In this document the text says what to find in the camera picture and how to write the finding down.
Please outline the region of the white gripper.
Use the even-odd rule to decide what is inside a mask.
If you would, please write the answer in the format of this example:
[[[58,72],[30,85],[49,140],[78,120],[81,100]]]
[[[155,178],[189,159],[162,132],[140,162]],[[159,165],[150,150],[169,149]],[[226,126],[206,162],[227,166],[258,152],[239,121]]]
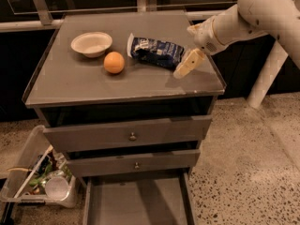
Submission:
[[[205,54],[214,55],[227,49],[226,26],[219,16],[213,16],[204,22],[191,25],[187,31],[194,36],[199,49],[188,50],[176,67],[173,76],[182,79],[197,68],[205,59]]]

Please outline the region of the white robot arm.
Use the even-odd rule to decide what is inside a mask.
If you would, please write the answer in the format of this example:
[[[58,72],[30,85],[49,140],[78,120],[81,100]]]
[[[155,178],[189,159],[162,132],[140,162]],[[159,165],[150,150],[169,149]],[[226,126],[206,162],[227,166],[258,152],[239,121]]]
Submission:
[[[181,79],[237,41],[272,36],[300,67],[300,11],[293,0],[237,0],[237,4],[187,31],[196,48],[185,53],[173,76]]]

